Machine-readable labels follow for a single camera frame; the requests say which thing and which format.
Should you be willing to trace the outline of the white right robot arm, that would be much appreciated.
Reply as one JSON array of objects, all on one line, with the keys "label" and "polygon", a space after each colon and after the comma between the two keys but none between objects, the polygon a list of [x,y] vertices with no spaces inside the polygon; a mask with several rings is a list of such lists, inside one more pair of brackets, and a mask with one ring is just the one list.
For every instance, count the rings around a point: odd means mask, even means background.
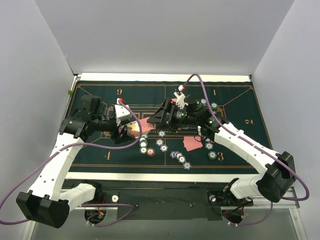
[{"label": "white right robot arm", "polygon": [[147,120],[159,130],[176,131],[193,128],[204,136],[234,152],[257,171],[257,175],[234,178],[223,189],[224,201],[230,205],[250,197],[264,197],[279,202],[296,181],[294,159],[288,152],[278,153],[245,135],[243,130],[219,115],[209,103],[197,95],[166,98],[161,107]]}]

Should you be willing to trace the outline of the red poker chip stack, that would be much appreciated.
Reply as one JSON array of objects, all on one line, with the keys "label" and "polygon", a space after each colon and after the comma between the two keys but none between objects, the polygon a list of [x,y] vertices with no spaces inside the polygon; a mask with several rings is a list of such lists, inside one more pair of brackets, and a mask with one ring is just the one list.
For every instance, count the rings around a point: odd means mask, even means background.
[{"label": "red poker chip stack", "polygon": [[153,148],[148,148],[147,151],[146,151],[146,154],[149,156],[149,157],[153,157],[156,152]]}]

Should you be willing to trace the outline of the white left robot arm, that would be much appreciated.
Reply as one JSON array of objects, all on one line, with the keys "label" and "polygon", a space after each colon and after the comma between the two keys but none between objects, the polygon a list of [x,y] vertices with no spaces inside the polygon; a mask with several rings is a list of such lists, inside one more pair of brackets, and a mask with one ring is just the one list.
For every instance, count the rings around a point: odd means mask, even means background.
[{"label": "white left robot arm", "polygon": [[131,140],[123,122],[134,116],[122,99],[113,106],[114,116],[103,114],[103,103],[99,96],[84,95],[80,107],[72,111],[61,123],[56,143],[48,161],[38,178],[27,192],[20,192],[16,203],[27,220],[60,228],[69,213],[82,204],[97,206],[103,203],[102,186],[84,180],[76,187],[61,192],[63,183],[77,154],[83,146],[89,146],[88,138],[94,132],[110,132],[117,144]]}]

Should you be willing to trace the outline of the green poker chip stack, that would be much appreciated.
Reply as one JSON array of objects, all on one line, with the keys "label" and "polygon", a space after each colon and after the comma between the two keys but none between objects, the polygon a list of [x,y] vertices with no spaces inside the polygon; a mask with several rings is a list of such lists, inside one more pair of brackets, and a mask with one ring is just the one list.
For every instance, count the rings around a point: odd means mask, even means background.
[{"label": "green poker chip stack", "polygon": [[216,157],[217,157],[217,153],[216,153],[215,151],[210,151],[210,152],[208,153],[208,158],[209,158],[210,160],[214,160]]}]

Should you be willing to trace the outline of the red playing card deck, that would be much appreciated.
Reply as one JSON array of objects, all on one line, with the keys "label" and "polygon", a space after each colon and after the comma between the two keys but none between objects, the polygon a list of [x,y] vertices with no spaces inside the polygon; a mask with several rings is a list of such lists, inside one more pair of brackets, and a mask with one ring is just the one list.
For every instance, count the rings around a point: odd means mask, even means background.
[{"label": "red playing card deck", "polygon": [[[149,117],[141,119],[140,125],[142,127],[142,135],[148,134],[151,130],[154,129],[154,124],[148,123],[147,120]],[[128,135],[137,138],[140,134],[140,127],[137,121],[128,123],[127,125]]]}]

